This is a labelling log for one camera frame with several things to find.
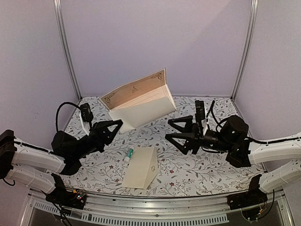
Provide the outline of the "cream envelope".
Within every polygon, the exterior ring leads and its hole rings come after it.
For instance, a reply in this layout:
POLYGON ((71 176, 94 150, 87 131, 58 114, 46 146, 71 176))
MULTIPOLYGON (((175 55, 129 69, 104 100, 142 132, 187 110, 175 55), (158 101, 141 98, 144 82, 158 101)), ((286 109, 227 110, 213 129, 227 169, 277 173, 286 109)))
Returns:
POLYGON ((146 190, 157 174, 157 149, 155 147, 137 147, 129 160, 121 186, 146 190))

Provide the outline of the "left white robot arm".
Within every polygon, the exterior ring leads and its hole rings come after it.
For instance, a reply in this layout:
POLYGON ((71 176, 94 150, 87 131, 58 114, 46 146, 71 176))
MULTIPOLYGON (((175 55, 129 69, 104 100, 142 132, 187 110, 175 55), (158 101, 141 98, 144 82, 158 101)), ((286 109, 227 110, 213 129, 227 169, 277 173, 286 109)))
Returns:
POLYGON ((60 130, 51 149, 25 143, 7 129, 0 135, 0 177, 51 194, 59 204, 66 204, 70 194, 65 191, 61 176, 76 174, 82 158, 94 152, 102 153, 122 125, 122 120, 100 121, 80 139, 60 130))

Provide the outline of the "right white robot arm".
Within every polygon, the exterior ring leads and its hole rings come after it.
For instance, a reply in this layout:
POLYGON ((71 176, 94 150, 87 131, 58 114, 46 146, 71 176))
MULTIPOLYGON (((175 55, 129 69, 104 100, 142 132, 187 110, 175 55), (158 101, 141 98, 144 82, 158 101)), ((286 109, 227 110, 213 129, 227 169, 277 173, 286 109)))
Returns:
POLYGON ((263 162, 290 160, 278 169, 262 174, 252 187, 243 195, 247 205, 254 205, 261 198, 261 191, 271 192, 273 189, 288 184, 301 176, 301 135, 276 140, 259 141, 247 136, 249 126, 237 115, 232 115, 222 122, 219 131, 212 131, 202 116, 186 116, 169 119, 168 124, 176 129, 177 133, 166 134, 165 138, 181 153, 189 151, 197 154, 199 149, 211 149, 214 153, 226 153, 226 161, 236 167, 250 167, 263 162))

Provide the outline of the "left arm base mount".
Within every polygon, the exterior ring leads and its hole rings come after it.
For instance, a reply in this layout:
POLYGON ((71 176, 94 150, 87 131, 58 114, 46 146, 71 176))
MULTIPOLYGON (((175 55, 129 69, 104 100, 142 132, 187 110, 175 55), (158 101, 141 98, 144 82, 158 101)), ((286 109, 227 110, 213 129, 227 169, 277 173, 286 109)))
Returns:
POLYGON ((51 176, 54 179, 55 188, 51 193, 46 194, 46 201, 79 210, 84 209, 87 194, 79 189, 67 191, 60 176, 54 173, 51 176))

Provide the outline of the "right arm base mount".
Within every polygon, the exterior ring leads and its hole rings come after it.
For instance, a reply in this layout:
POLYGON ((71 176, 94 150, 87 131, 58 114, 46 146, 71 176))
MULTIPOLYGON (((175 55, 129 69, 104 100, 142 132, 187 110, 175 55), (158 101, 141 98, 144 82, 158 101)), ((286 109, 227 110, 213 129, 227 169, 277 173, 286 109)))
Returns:
POLYGON ((261 177, 262 174, 253 177, 246 192, 227 196, 227 204, 230 210, 261 204, 268 200, 267 194, 260 190, 259 181, 261 177))

